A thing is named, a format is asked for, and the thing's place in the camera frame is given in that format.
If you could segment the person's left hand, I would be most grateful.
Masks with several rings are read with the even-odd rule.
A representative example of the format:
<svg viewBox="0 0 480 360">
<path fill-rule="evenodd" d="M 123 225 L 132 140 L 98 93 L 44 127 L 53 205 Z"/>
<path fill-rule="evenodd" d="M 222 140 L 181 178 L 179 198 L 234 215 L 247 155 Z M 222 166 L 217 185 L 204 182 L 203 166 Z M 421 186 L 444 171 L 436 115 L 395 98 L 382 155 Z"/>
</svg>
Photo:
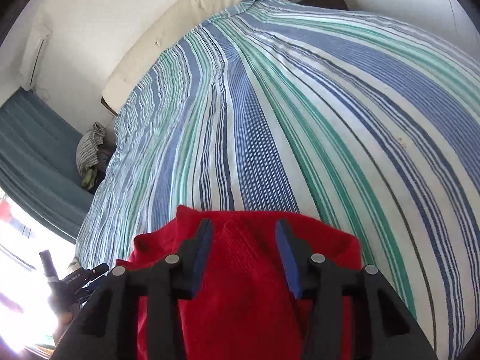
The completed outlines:
<svg viewBox="0 0 480 360">
<path fill-rule="evenodd" d="M 74 318 L 79 314 L 81 306 L 78 303 L 71 305 L 67 311 L 64 311 L 61 314 L 57 315 L 57 328 L 53 333 L 53 340 L 55 345 L 58 345 L 58 342 L 62 339 L 64 333 L 70 327 Z"/>
</svg>

